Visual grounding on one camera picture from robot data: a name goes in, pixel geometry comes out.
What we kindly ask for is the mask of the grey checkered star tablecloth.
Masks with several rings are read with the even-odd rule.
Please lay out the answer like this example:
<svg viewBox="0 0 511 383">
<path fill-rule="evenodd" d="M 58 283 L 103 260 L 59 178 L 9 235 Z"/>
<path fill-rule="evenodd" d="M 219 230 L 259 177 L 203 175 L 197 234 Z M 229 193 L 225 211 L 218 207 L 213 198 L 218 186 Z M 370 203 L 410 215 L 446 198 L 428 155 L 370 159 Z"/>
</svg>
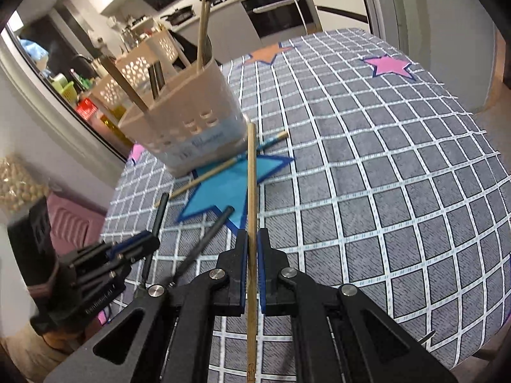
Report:
<svg viewBox="0 0 511 383">
<path fill-rule="evenodd" d="M 360 29 L 285 41 L 223 74 L 290 163 L 259 184 L 259 222 L 291 266 L 352 283 L 446 367 L 510 316 L 510 177 L 455 96 Z"/>
</svg>

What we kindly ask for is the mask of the pink plastic crate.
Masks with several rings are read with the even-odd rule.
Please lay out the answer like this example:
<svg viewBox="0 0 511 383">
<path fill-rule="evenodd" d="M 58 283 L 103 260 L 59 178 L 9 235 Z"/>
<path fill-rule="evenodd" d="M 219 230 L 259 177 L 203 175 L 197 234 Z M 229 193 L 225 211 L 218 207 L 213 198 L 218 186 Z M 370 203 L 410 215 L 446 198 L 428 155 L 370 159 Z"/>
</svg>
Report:
<svg viewBox="0 0 511 383">
<path fill-rule="evenodd" d="M 50 237 L 59 256 L 95 244 L 105 216 L 55 193 L 47 197 Z"/>
</svg>

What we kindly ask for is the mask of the plain bamboo chopstick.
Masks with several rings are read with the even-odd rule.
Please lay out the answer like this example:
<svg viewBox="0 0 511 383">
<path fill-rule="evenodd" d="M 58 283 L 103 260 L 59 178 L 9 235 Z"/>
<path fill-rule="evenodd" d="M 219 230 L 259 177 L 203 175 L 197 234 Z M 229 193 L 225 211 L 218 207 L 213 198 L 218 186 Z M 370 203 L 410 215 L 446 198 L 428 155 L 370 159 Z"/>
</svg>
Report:
<svg viewBox="0 0 511 383">
<path fill-rule="evenodd" d="M 248 282 L 247 282 L 247 382 L 256 381 L 257 358 L 257 177 L 256 177 L 256 125 L 248 123 L 247 144 L 247 233 L 248 233 Z"/>
</svg>

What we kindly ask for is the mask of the black handled spoon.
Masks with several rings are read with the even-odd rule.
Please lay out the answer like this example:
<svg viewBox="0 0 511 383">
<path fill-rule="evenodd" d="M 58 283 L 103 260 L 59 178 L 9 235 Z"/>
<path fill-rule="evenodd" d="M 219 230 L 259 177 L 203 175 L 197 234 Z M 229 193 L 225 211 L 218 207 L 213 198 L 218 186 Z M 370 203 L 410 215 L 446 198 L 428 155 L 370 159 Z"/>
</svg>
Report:
<svg viewBox="0 0 511 383">
<path fill-rule="evenodd" d="M 191 251 L 186 255 L 185 259 L 176 268 L 176 271 L 168 278 L 163 281 L 164 286 L 174 287 L 178 284 L 179 279 L 187 272 L 192 264 L 197 260 L 206 246 L 212 241 L 212 239 L 221 230 L 227 219 L 234 213 L 233 206 L 227 206 L 220 216 L 216 219 L 215 223 L 211 228 L 204 234 L 203 238 L 197 242 Z"/>
</svg>

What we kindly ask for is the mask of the built-in black oven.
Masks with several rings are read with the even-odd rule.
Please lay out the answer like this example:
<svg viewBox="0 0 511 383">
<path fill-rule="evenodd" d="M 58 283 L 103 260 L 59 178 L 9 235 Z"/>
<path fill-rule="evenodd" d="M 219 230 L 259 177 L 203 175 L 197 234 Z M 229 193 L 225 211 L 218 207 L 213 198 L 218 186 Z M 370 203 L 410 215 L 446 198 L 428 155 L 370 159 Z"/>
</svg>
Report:
<svg viewBox="0 0 511 383">
<path fill-rule="evenodd" d="M 314 24 L 308 0 L 242 0 L 242 7 L 260 38 Z"/>
</svg>

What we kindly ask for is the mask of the bamboo chopstick curved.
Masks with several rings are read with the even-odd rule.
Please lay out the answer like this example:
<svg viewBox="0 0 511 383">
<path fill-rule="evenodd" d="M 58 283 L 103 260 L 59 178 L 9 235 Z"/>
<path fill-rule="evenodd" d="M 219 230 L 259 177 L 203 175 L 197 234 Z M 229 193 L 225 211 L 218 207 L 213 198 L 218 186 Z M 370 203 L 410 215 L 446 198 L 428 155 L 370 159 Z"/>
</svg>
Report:
<svg viewBox="0 0 511 383">
<path fill-rule="evenodd" d="M 139 108 L 143 113 L 149 112 L 149 108 L 144 100 L 142 100 L 140 95 L 131 86 L 122 72 L 115 66 L 115 63 L 112 61 L 112 59 L 109 56 L 102 55 L 100 57 L 100 63 L 111 75 L 111 77 L 117 82 L 121 89 L 126 93 L 128 98 L 134 102 L 135 106 L 137 106 L 137 108 Z"/>
</svg>

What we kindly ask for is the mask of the beige perforated plastic shelf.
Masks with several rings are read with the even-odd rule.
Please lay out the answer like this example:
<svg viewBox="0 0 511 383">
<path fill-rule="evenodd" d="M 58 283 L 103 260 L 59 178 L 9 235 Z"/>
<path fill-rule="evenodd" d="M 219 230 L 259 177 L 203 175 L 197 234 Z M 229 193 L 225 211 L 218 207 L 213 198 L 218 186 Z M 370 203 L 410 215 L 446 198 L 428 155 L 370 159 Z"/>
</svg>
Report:
<svg viewBox="0 0 511 383">
<path fill-rule="evenodd" d="M 167 29 L 163 29 L 147 37 L 113 64 L 118 74 L 121 73 L 124 81 L 132 88 L 130 93 L 136 93 L 147 109 L 151 109 L 155 100 L 152 95 L 150 67 L 159 62 L 164 81 L 168 82 L 179 73 L 175 66 L 177 59 L 182 61 L 185 67 L 191 65 L 179 43 Z M 113 112 L 118 107 L 126 110 L 132 106 L 138 108 L 138 105 L 109 72 L 96 83 L 88 97 L 104 114 Z"/>
</svg>

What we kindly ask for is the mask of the beige plastic utensil holder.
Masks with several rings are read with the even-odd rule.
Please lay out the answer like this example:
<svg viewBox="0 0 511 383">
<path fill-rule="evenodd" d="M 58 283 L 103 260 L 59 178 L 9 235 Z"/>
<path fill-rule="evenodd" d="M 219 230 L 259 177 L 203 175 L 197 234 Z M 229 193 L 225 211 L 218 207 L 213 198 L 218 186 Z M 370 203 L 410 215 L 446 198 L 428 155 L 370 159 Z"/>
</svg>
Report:
<svg viewBox="0 0 511 383">
<path fill-rule="evenodd" d="M 147 113 L 130 108 L 119 128 L 175 178 L 229 159 L 247 144 L 247 119 L 213 59 L 171 77 Z"/>
</svg>

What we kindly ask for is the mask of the dark spoon black handle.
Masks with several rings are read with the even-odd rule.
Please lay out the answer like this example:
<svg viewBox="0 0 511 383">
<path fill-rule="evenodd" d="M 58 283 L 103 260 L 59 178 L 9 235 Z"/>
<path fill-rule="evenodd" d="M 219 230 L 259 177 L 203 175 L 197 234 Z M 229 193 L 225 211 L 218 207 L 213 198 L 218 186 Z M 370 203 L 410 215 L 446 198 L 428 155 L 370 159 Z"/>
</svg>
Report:
<svg viewBox="0 0 511 383">
<path fill-rule="evenodd" d="M 158 98 L 159 89 L 158 89 L 158 80 L 156 75 L 155 66 L 151 65 L 148 67 L 149 81 L 152 90 L 152 98 L 156 100 Z"/>
</svg>

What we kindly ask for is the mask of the dark translucent plastic spoon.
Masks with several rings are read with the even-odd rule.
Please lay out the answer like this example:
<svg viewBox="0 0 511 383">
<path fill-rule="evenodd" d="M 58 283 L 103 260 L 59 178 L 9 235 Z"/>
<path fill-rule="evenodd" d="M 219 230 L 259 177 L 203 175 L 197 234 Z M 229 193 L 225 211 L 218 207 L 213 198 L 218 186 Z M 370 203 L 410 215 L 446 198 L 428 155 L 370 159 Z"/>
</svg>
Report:
<svg viewBox="0 0 511 383">
<path fill-rule="evenodd" d="M 158 91 L 161 92 L 162 89 L 164 88 L 165 80 L 164 80 L 163 67 L 162 67 L 160 61 L 156 61 L 154 63 L 154 71 L 155 71 L 155 74 L 156 74 L 156 81 L 157 81 L 157 85 L 158 85 Z"/>
</svg>

